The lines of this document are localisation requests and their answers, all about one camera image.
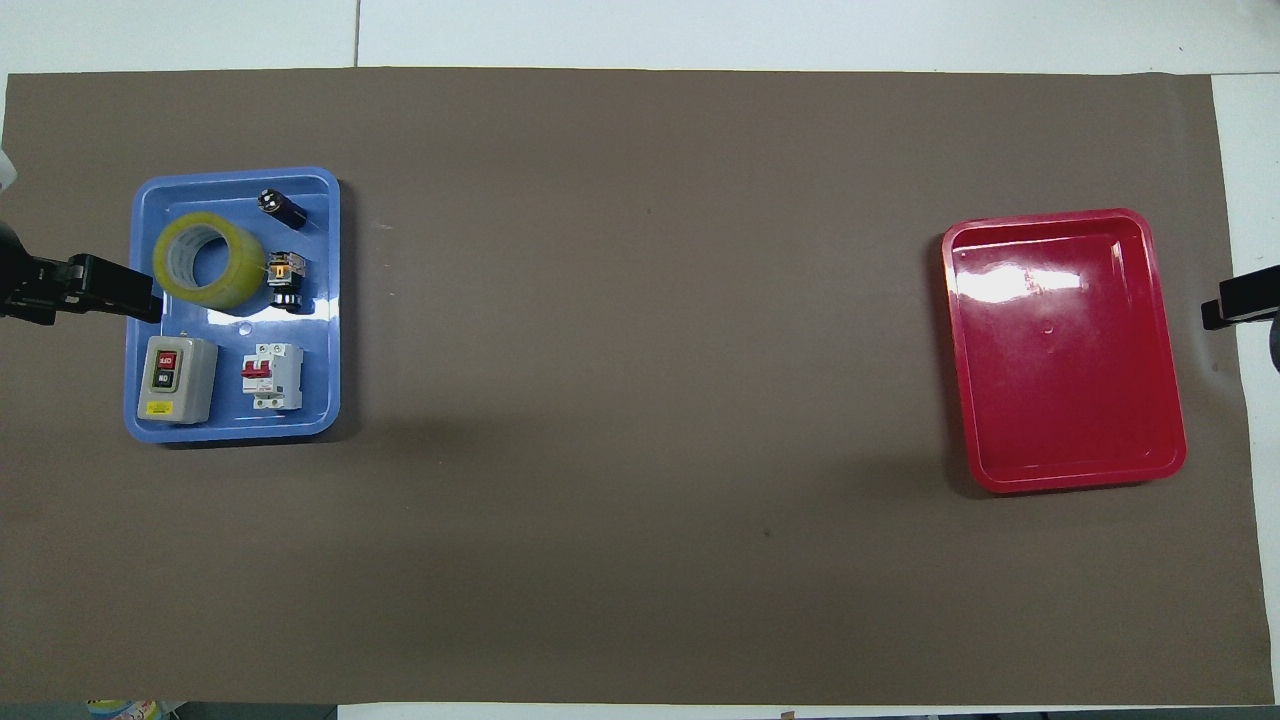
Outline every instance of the yellow tape roll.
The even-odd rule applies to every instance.
[[[219,238],[227,241],[227,269],[214,282],[196,284],[196,254]],[[151,269],[165,292],[212,310],[230,310],[252,297],[265,266],[257,238],[212,213],[188,213],[169,223],[151,254]]]

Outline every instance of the red tray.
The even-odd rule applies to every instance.
[[[1135,483],[1187,457],[1151,227],[1133,210],[942,240],[969,468],[992,492]]]

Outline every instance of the switch box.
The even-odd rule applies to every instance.
[[[302,348],[288,342],[261,342],[241,363],[244,395],[255,410],[302,407]]]
[[[138,388],[138,419],[191,425],[209,419],[218,346],[193,337],[154,336]]]

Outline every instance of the brown table surface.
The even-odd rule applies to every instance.
[[[1265,703],[1208,78],[15,76],[0,213],[124,259],[160,174],[344,183],[342,416],[169,448],[123,322],[0,322],[0,698]],[[1189,459],[969,479],[954,222],[1156,236]]]

